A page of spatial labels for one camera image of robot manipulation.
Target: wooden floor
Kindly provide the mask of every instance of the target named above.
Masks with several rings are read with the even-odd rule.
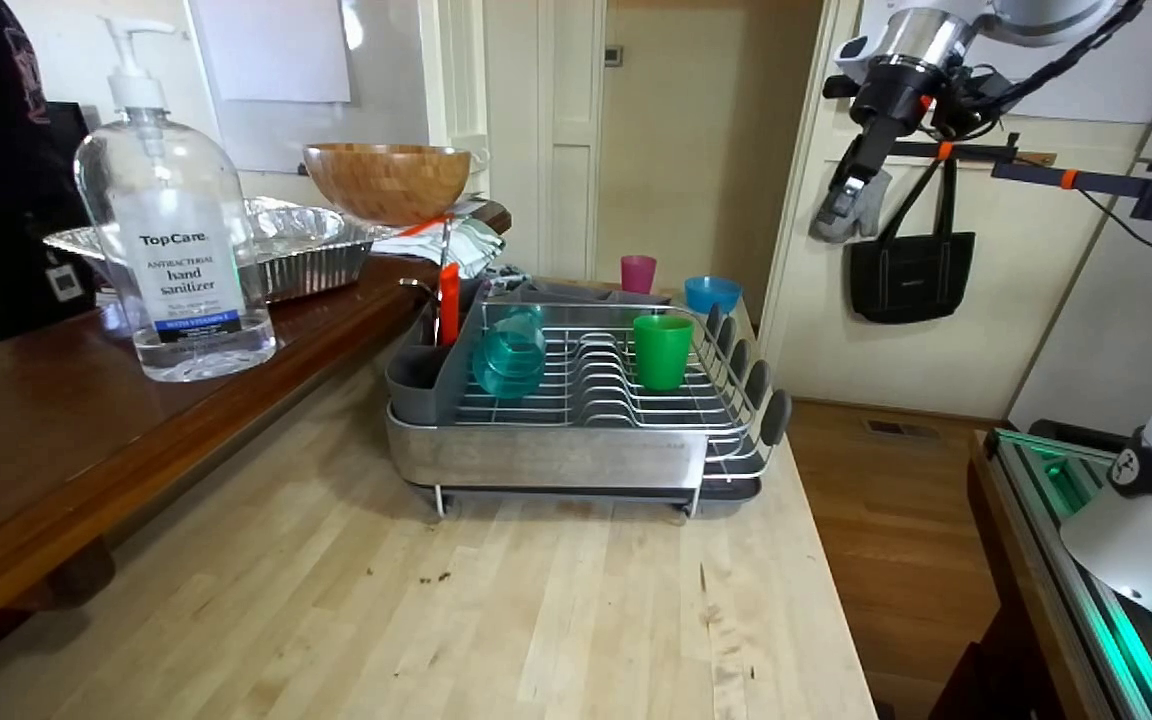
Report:
[[[792,453],[873,698],[899,720],[930,717],[998,611],[964,488],[976,427],[839,403],[797,403],[792,417]]]

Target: green cup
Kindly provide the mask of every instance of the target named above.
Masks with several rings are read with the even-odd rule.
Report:
[[[694,320],[684,317],[638,317],[631,320],[631,370],[645,393],[676,393],[690,376]]]

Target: bottle label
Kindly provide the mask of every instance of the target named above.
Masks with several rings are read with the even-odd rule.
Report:
[[[245,284],[216,200],[177,187],[119,192],[113,212],[161,342],[245,329]]]

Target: metal tray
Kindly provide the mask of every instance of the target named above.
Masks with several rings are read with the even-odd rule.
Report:
[[[544,303],[544,381],[508,403],[477,388],[468,357],[480,329],[515,303]],[[413,373],[438,362],[413,332],[386,370],[400,475],[425,488],[441,515],[454,494],[638,498],[684,511],[758,498],[769,444],[787,425],[787,398],[769,393],[766,366],[744,370],[733,320],[696,332],[682,393],[639,393],[624,329],[670,307],[569,291],[493,298],[468,313],[464,342],[438,376]]]

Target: white door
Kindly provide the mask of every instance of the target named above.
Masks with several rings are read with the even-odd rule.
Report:
[[[425,0],[430,135],[477,151],[513,212],[508,261],[591,276],[608,0]]]

